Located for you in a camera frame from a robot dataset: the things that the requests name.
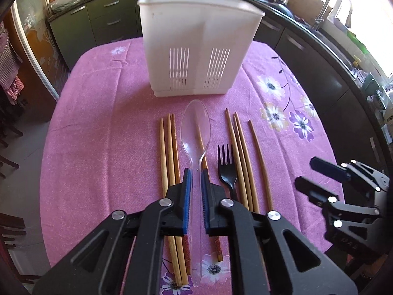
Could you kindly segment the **light wooden chopstick far left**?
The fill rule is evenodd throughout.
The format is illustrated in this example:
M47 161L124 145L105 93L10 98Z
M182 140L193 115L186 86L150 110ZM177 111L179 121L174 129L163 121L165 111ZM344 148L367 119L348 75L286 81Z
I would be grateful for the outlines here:
M159 123L159 144L160 144L162 191L163 191L163 196L166 197L167 189L168 189L168 176L167 176L167 159L166 159L166 150L165 150L165 132L164 132L163 118L161 118ZM177 255L177 246L176 246L175 237L168 236L167 240L168 240L168 246L172 259L172 267L174 270L175 283L178 287L181 287L182 286L181 271L179 267L179 259Z

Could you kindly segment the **white plastic utensil holder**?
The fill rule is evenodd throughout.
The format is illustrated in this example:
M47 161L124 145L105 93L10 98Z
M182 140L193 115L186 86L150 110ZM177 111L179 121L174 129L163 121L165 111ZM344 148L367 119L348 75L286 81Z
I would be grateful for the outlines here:
M265 15L243 0L138 0L137 4L156 97L227 93Z

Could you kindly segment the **pink floral tablecloth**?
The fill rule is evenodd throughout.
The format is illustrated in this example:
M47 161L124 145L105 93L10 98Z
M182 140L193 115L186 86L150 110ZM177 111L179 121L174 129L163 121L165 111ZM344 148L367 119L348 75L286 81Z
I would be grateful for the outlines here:
M285 217L326 255L323 208L295 188L304 177L342 197L341 185L310 167L318 157L334 163L334 155L315 108L293 72L264 43L252 42L233 86L223 95L154 96L149 83L142 39L101 45L80 57L55 108L45 143L41 170L40 209L45 247L52 267L112 212L143 211L164 198L161 182L159 123L163 118L165 150L167 116L175 114L181 182L191 164L181 143L181 122L188 104L205 105L211 124L202 173L219 179L218 146L232 145L225 109L240 118L260 212L267 203L256 145L256 129L268 172L274 210ZM233 294L230 252L225 236L202 235L202 278L195 287L175 283L167 236L164 237L158 294Z

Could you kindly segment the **clear plastic spoon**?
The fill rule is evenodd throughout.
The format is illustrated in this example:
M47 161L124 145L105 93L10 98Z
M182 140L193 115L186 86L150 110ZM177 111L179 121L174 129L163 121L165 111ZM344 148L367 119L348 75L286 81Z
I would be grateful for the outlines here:
M192 171L190 221L188 241L191 252L191 278L198 287L202 278L202 235L205 233L201 175L202 160L209 146L211 124L205 105L198 99L192 100L184 112L181 122L181 143L189 158Z

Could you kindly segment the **dark wooden chair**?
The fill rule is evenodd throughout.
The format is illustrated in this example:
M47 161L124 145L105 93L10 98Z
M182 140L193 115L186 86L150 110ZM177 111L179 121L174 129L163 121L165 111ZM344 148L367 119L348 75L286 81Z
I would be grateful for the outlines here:
M9 147L9 143L5 140L6 130L11 131L17 137L22 137L23 132L12 124L12 120L7 112L1 108L1 146ZM18 216L11 216L1 213L1 236L7 249L15 248L15 237L26 235L25 221Z

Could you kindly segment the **light wooden chopstick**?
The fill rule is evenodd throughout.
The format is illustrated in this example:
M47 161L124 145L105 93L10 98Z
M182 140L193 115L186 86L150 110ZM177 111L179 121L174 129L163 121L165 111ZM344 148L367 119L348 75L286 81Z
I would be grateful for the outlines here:
M165 132L164 132L163 118L161 118L159 123L159 144L160 144L162 191L163 191L163 196L166 197L167 189L168 189L168 176L167 176L167 159L166 159L166 150L165 150ZM168 246L172 259L172 267L174 270L175 283L178 287L181 287L182 286L181 271L179 267L179 259L177 255L177 246L176 246L175 237L168 236L167 240L168 240Z
M171 114L167 116L167 145L168 145L168 174L169 174L169 184L173 186L176 184L175 177L175 162L174 162L174 152L173 152L173 141L172 141L172 118ZM188 276L186 273L186 264L184 259L184 251L182 245L182 238L179 236L174 237L175 248L177 254L177 264L173 261L173 266L175 272L180 273L180 281L177 282L179 287L188 284Z

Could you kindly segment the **dark kitchen cabinets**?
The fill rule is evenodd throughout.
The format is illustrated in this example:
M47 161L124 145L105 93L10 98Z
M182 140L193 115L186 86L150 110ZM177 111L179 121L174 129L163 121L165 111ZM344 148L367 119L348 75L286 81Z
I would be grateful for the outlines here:
M89 49L142 35L138 0L85 0L48 18L68 68ZM392 155L382 127L342 60L321 36L267 3L255 40L274 49L316 107L338 162L357 159L384 173Z

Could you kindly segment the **brown wooden chopstick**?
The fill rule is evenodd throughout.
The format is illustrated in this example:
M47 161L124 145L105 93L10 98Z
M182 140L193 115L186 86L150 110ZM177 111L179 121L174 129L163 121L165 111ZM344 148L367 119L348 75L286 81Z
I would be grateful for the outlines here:
M240 141L242 143L243 155L244 155L244 159L246 162L247 175L248 175L248 179L249 179L249 187L250 187L250 191L251 191L251 202L253 204L253 212L259 213L260 206L259 206L259 202L258 202L258 196L257 196L256 184L255 184L255 180L254 180L253 168L251 165L251 159L249 157L249 150L248 150L248 147L247 147L247 144L245 141L245 137L244 137L244 132L243 132L240 118L239 118L239 115L237 112L235 112L235 120L237 122L237 127L238 127L239 135L240 135Z
M263 188L264 188L264 192L265 192L265 200L267 203L267 211L270 212L270 211L274 210L274 204L273 204L271 190L270 190L270 183L269 183L269 179L268 179L267 167L265 164L265 160L263 158L261 145L259 143L258 136L256 134L256 129L253 125L253 122L251 120L249 120L248 124L251 129L251 133L253 135L253 139L254 139L254 142L256 145L258 159L260 162L260 169L261 169L261 173L262 173L262 182L263 182Z
M243 177L244 177L247 202L248 202L249 210L253 211L254 208L253 208L253 200L252 200L252 195L251 195L251 187L250 187L250 183L249 183L249 173L248 173L248 169L246 166L246 160L245 160L244 150L243 150L243 146L242 146L242 140L241 140L241 136L240 136L239 120L238 120L236 114L234 114L234 121L235 121L235 135L237 137L237 147L239 150L240 162L242 165L242 173L243 173Z
M225 109L225 114L226 114L226 121L227 121L227 124L228 124L228 129L229 129L229 132L230 132L230 138L231 138L231 141L232 141L232 151L233 151L233 155L234 155L234 158L235 158L235 165L236 165L236 168L237 168L240 197L241 197L241 201L242 201L243 205L248 210L249 209L249 203L248 203L248 197L247 197L247 193L246 193L246 186L245 186L245 181L244 181L244 175L243 175L243 171L242 171L242 163L241 163L241 160L240 160L239 150L238 150L238 146L237 146L237 138L236 138L236 135L235 135L235 130L234 130L234 127L233 127L233 124L232 124L232 119L231 119L230 111L228 110L228 108Z

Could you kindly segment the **checkered hanging cloth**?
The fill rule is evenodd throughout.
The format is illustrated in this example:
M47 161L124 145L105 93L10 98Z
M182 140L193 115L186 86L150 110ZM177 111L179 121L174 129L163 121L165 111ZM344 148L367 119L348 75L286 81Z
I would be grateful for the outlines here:
M4 22L1 22L0 82L12 105L17 104L18 97L25 87L18 77L22 63L22 59L10 43L8 30L5 28Z

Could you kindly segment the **black plastic fork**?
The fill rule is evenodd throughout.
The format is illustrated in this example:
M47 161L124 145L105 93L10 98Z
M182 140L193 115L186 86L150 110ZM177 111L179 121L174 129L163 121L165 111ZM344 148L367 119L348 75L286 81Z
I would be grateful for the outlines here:
M237 168L232 152L232 145L218 146L218 172L221 183L229 189L230 198L238 200L235 183L237 181Z

